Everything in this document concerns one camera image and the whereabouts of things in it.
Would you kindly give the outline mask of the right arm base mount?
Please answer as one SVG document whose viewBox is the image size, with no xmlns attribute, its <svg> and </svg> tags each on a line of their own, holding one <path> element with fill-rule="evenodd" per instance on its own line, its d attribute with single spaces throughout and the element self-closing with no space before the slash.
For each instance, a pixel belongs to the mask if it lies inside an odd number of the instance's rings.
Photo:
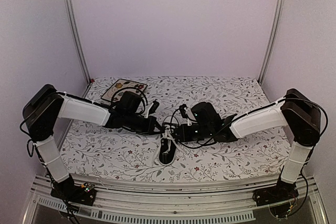
<svg viewBox="0 0 336 224">
<path fill-rule="evenodd" d="M 298 200 L 298 190 L 296 183 L 289 184 L 278 181 L 276 185 L 256 189 L 253 191 L 252 199 L 257 206 L 265 206 L 286 201 L 285 204 L 270 207 L 270 213 L 277 219 L 286 219 L 296 214 L 305 204 L 308 197 L 308 184 L 306 184 L 306 193 L 301 205 L 295 209 L 294 205 Z"/>
</svg>

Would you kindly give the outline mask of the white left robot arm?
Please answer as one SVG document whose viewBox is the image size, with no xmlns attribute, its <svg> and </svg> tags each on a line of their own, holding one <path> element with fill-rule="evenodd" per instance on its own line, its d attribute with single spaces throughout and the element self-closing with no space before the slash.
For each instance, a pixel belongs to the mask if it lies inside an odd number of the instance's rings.
<svg viewBox="0 0 336 224">
<path fill-rule="evenodd" d="M 143 91 L 126 87 L 118 101 L 102 104 L 60 92 L 51 84 L 44 85 L 23 108 L 21 131 L 29 136 L 42 164 L 52 179 L 59 183 L 57 190 L 67 200 L 78 195 L 78 188 L 70 180 L 59 149 L 54 140 L 54 126 L 58 119 L 71 119 L 92 123 L 108 129 L 156 135 L 163 133 L 161 125 L 152 114 L 159 106 L 152 104 Z"/>
</svg>

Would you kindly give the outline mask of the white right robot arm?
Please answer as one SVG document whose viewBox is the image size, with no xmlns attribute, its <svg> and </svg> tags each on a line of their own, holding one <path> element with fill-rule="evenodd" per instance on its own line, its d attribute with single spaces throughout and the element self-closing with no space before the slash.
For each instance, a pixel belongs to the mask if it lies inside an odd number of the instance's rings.
<svg viewBox="0 0 336 224">
<path fill-rule="evenodd" d="M 277 185 L 271 190 L 271 196 L 276 201 L 282 201 L 291 194 L 292 186 L 327 129 L 321 126 L 321 119 L 329 122 L 325 109 L 296 89 L 289 89 L 284 97 L 271 104 L 224 119 L 209 102 L 194 105 L 191 108 L 192 118 L 189 118 L 185 105 L 178 111 L 187 123 L 179 126 L 169 123 L 163 134 L 174 144 L 198 140 L 230 143 L 270 128 L 289 127 L 294 140 Z"/>
</svg>

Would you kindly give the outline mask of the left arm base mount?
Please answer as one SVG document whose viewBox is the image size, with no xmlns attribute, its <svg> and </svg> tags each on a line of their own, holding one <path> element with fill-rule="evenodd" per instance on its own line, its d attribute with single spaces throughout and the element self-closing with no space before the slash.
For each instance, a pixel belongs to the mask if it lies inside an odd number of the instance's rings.
<svg viewBox="0 0 336 224">
<path fill-rule="evenodd" d="M 78 186 L 67 181 L 57 183 L 50 193 L 54 198 L 86 206 L 93 206 L 96 194 L 97 191 L 88 184 Z"/>
</svg>

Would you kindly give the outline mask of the black canvas sneaker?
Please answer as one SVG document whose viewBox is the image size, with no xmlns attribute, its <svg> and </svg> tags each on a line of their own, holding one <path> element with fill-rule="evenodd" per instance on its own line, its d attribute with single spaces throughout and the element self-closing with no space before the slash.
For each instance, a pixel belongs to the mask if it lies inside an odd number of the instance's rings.
<svg viewBox="0 0 336 224">
<path fill-rule="evenodd" d="M 176 154 L 176 142 L 171 136 L 170 130 L 170 126 L 166 125 L 166 130 L 160 139 L 159 162 L 165 166 L 174 161 Z"/>
</svg>

